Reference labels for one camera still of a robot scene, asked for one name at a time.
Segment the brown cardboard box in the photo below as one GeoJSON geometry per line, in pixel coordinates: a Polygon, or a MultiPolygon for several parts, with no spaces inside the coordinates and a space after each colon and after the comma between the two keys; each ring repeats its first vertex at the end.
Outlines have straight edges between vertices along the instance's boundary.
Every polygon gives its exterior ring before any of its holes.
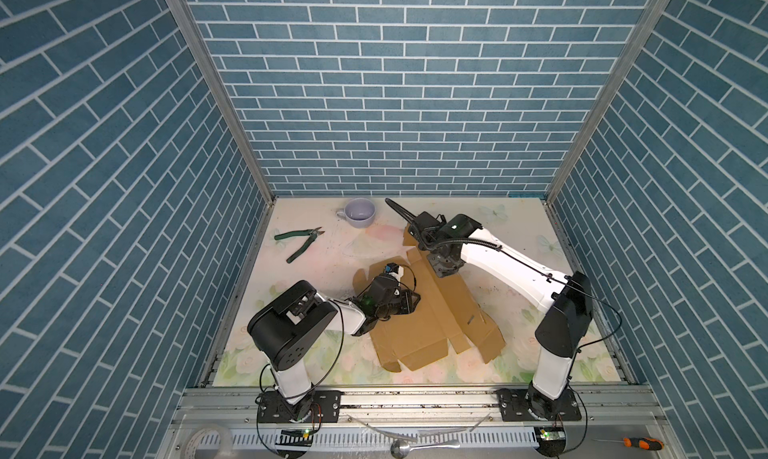
{"type": "Polygon", "coordinates": [[[496,359],[506,346],[496,322],[481,309],[464,280],[455,274],[439,278],[409,233],[403,234],[405,257],[391,257],[413,271],[405,282],[418,282],[421,301],[415,311],[378,323],[369,333],[381,366],[392,373],[416,371],[437,362],[450,350],[479,353],[484,364],[496,359]]]}

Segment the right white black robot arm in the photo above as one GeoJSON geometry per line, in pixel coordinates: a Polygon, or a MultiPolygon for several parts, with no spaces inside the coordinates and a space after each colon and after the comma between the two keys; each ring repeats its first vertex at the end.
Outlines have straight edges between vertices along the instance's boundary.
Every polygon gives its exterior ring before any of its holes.
{"type": "Polygon", "coordinates": [[[544,266],[494,236],[465,214],[451,220],[427,212],[406,215],[407,233],[427,253],[440,278],[472,265],[501,280],[527,299],[543,317],[535,331],[540,346],[529,402],[553,405],[569,383],[573,361],[593,320],[593,296],[584,274],[544,266]]]}

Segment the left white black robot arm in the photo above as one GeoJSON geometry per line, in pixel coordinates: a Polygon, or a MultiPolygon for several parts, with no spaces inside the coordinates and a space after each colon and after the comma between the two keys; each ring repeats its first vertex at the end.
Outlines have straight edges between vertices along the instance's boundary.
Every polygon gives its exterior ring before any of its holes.
{"type": "Polygon", "coordinates": [[[251,318],[247,332],[268,358],[276,390],[286,405],[312,399],[316,385],[303,358],[326,331],[363,336],[380,322],[416,310],[421,297],[401,277],[397,267],[387,267],[360,293],[345,300],[330,298],[301,280],[251,318]]]}

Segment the lavender ceramic cup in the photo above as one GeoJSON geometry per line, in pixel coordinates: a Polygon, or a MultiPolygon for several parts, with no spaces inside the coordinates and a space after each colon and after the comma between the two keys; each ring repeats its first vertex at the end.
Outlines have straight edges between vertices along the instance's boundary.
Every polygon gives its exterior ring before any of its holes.
{"type": "Polygon", "coordinates": [[[356,229],[365,229],[371,226],[375,216],[375,203],[365,198],[352,199],[343,208],[336,211],[337,218],[356,229]]]}

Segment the metal spoon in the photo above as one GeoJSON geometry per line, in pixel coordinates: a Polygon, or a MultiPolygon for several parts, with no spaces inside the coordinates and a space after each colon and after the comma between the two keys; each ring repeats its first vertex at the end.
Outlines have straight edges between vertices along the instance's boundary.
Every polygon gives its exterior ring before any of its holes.
{"type": "Polygon", "coordinates": [[[415,451],[431,449],[459,449],[460,447],[461,445],[457,440],[419,444],[412,443],[404,439],[396,439],[390,446],[390,454],[395,459],[404,459],[410,453],[415,451]]]}

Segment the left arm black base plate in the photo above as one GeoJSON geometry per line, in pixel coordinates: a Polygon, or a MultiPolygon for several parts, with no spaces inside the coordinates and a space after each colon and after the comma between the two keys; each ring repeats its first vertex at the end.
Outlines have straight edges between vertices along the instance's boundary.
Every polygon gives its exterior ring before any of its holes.
{"type": "Polygon", "coordinates": [[[266,424],[305,423],[315,414],[320,415],[315,421],[337,423],[341,398],[339,390],[320,390],[291,404],[278,391],[266,391],[260,396],[258,420],[266,424]]]}

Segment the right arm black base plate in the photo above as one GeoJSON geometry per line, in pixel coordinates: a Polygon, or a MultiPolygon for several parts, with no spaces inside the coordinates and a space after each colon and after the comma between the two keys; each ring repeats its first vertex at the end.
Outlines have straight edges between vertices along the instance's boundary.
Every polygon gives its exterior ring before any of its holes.
{"type": "Polygon", "coordinates": [[[580,421],[582,414],[573,391],[566,388],[557,399],[550,399],[533,387],[501,388],[495,391],[504,422],[580,421]]]}

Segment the aluminium front rail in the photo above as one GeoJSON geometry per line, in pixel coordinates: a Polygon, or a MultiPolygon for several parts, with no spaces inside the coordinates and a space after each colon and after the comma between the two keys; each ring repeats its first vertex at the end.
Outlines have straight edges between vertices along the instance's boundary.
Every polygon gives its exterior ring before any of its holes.
{"type": "MultiPolygon", "coordinates": [[[[370,425],[442,427],[482,420],[485,426],[511,422],[542,424],[529,412],[525,391],[510,385],[480,386],[376,386],[335,389],[339,398],[325,413],[336,426],[359,420],[370,425]]],[[[627,384],[575,385],[570,402],[563,407],[561,421],[596,426],[664,425],[665,413],[651,388],[627,384]]],[[[172,424],[190,428],[217,423],[240,427],[258,417],[260,390],[254,388],[187,389],[175,411],[172,424]]]]}

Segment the orange handled screwdriver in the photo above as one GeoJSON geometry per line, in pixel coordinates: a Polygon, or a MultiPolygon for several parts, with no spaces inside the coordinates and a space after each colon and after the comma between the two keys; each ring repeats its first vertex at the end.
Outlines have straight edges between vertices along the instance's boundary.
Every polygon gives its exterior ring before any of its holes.
{"type": "Polygon", "coordinates": [[[647,451],[660,451],[665,447],[662,441],[650,437],[625,437],[621,440],[597,439],[597,442],[620,443],[627,448],[636,448],[647,451]]]}

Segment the aluminium corner post right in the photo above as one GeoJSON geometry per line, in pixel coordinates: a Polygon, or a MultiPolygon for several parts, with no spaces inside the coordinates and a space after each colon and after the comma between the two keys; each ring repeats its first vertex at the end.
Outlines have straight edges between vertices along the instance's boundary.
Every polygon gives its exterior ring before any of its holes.
{"type": "Polygon", "coordinates": [[[648,0],[637,24],[627,38],[621,54],[609,73],[605,85],[597,95],[591,110],[585,116],[581,129],[575,135],[570,149],[564,156],[562,164],[547,188],[544,199],[544,204],[547,208],[554,208],[556,198],[564,188],[568,177],[590,143],[598,125],[604,118],[611,102],[624,83],[632,66],[635,64],[639,54],[642,52],[644,45],[648,41],[670,1],[671,0],[648,0]]]}

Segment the aluminium corner post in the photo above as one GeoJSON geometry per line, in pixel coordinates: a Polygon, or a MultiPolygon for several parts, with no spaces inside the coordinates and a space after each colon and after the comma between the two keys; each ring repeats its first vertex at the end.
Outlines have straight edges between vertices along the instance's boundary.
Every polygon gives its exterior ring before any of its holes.
{"type": "Polygon", "coordinates": [[[248,140],[247,134],[237,116],[236,110],[218,73],[216,65],[206,47],[205,41],[194,20],[186,0],[165,0],[189,50],[208,85],[212,97],[224,119],[234,142],[241,153],[256,186],[268,206],[275,201],[274,194],[265,178],[248,140]]]}
{"type": "Polygon", "coordinates": [[[575,135],[570,149],[564,156],[562,164],[547,188],[544,199],[544,204],[547,208],[554,208],[556,198],[564,188],[568,177],[590,143],[598,125],[604,118],[611,102],[624,83],[632,66],[635,64],[639,54],[642,52],[644,45],[648,41],[670,1],[671,0],[648,0],[637,24],[627,38],[621,54],[609,73],[605,85],[597,95],[591,110],[585,116],[581,129],[575,135]]]}

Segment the aluminium corner post left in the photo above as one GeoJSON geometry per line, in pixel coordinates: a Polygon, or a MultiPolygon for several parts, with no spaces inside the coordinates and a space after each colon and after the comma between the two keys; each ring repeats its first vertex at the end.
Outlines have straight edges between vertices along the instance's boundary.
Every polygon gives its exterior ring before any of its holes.
{"type": "Polygon", "coordinates": [[[248,140],[247,134],[237,116],[236,110],[218,73],[216,65],[206,47],[205,41],[194,20],[186,0],[165,0],[189,50],[208,85],[212,97],[224,119],[234,142],[241,153],[256,186],[268,206],[275,201],[274,194],[265,178],[248,140]]]}

